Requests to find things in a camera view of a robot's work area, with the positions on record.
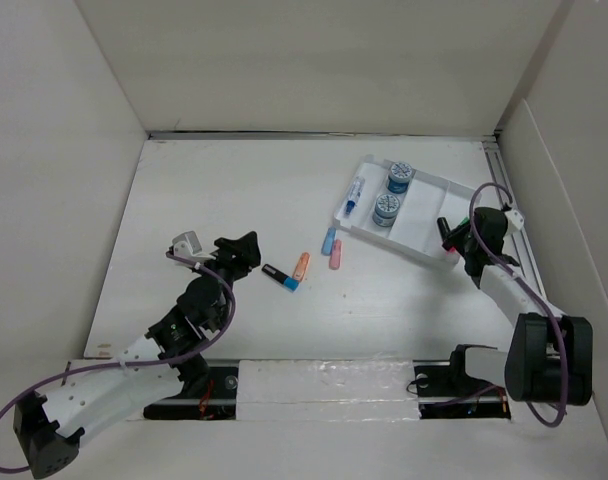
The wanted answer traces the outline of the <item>blue highlighter marker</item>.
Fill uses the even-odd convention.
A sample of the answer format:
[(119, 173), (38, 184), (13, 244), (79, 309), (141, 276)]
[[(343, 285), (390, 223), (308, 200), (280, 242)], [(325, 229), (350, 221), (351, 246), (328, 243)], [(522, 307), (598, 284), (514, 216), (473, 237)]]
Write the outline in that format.
[(297, 280), (270, 264), (264, 264), (261, 271), (291, 292), (294, 292), (299, 286), (299, 282)]

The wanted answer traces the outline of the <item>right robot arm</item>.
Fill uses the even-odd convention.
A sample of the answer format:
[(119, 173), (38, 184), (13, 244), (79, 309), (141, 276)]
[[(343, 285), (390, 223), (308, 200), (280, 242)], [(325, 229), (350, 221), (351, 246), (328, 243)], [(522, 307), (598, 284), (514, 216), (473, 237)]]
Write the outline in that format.
[(584, 406), (592, 397), (593, 328), (535, 292), (517, 271), (518, 260), (503, 252), (505, 238), (524, 224), (505, 205), (477, 207), (473, 218), (450, 228), (437, 219), (442, 248), (464, 260), (474, 285), (491, 298), (513, 326), (503, 367), (509, 396), (519, 402)]

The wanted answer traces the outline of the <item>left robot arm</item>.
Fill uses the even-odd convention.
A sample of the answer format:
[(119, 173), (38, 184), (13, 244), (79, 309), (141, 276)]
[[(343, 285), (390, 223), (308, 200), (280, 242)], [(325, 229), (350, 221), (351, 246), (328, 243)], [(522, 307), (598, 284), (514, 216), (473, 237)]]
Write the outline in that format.
[(32, 388), (14, 406), (13, 430), (35, 479), (66, 468), (82, 446), (148, 405), (206, 387), (202, 356), (230, 327), (233, 285), (261, 263), (256, 232), (219, 238), (211, 253), (186, 232), (166, 255), (196, 273), (169, 312), (111, 362), (69, 370), (65, 385)]

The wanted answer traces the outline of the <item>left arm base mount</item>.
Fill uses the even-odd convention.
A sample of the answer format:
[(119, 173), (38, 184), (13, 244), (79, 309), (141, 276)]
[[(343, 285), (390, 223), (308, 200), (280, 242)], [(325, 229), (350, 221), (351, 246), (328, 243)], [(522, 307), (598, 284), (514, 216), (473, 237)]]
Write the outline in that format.
[(175, 396), (143, 409), (143, 418), (155, 421), (224, 421), (236, 419), (239, 360), (203, 360), (195, 381)]

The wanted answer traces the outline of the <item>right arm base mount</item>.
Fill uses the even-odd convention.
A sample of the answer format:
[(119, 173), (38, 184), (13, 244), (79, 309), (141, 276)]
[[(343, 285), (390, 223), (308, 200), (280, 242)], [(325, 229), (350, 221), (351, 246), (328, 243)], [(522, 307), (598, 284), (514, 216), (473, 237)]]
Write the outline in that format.
[(418, 400), (421, 420), (510, 420), (503, 387), (465, 372), (465, 354), (474, 345), (457, 345), (447, 360), (414, 360), (406, 392)]

